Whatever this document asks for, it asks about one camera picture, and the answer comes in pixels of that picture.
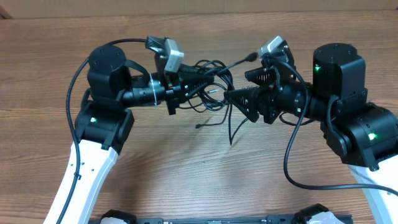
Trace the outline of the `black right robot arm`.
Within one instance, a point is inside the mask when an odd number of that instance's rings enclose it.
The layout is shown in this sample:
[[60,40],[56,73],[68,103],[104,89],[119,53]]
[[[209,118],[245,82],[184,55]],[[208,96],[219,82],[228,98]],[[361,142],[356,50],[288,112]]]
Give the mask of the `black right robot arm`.
[[286,41],[259,50],[261,67],[247,71],[252,87],[225,98],[248,120],[272,124],[283,114],[318,121],[330,149],[348,165],[377,223],[397,222],[397,116],[368,101],[366,63],[350,44],[322,45],[313,53],[313,80],[296,70]]

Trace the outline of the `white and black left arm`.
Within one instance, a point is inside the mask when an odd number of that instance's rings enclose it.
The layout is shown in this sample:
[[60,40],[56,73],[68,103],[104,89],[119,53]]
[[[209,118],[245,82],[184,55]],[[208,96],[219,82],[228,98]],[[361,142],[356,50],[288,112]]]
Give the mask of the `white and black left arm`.
[[89,89],[75,120],[68,166],[46,223],[88,223],[99,192],[134,124],[132,108],[166,102],[169,114],[214,82],[204,69],[181,63],[176,47],[154,47],[157,71],[129,60],[114,43],[98,47],[78,68]]

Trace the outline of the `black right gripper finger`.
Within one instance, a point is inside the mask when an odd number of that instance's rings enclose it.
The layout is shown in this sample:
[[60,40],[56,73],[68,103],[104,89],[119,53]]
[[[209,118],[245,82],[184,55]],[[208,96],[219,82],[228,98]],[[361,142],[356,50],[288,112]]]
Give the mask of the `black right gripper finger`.
[[259,119],[259,87],[229,90],[224,97],[251,122],[255,123]]
[[275,70],[271,68],[255,68],[246,71],[244,76],[249,82],[253,82],[259,86],[271,85],[276,82]]

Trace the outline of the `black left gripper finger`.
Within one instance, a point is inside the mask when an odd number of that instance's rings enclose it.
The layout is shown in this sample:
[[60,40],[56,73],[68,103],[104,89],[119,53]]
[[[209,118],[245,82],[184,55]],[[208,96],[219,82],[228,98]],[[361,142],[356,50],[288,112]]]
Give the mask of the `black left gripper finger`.
[[205,74],[205,69],[201,68],[201,66],[198,65],[185,65],[181,64],[181,66],[178,69],[179,73],[194,73],[194,74]]
[[193,96],[197,91],[204,89],[214,82],[210,75],[187,75],[183,77],[183,89],[186,97]]

